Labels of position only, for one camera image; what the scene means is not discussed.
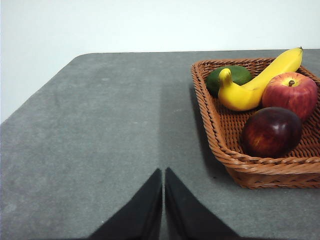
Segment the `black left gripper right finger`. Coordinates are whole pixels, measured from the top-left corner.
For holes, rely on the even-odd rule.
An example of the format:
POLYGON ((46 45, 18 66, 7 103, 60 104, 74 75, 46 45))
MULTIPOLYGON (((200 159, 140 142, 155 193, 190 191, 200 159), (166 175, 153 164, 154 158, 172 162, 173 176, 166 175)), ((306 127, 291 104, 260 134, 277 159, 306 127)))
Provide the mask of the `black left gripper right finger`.
POLYGON ((184 240, 240 239, 192 194, 169 167, 165 170, 165 205, 184 240))

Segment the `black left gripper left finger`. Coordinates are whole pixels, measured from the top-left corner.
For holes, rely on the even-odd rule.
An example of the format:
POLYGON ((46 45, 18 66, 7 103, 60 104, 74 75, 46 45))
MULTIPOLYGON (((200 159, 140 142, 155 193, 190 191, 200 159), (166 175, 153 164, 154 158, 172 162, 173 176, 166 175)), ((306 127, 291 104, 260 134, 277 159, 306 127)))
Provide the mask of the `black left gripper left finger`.
POLYGON ((162 215, 162 171, 156 169, 136 194, 101 225, 91 240, 148 240, 162 215))

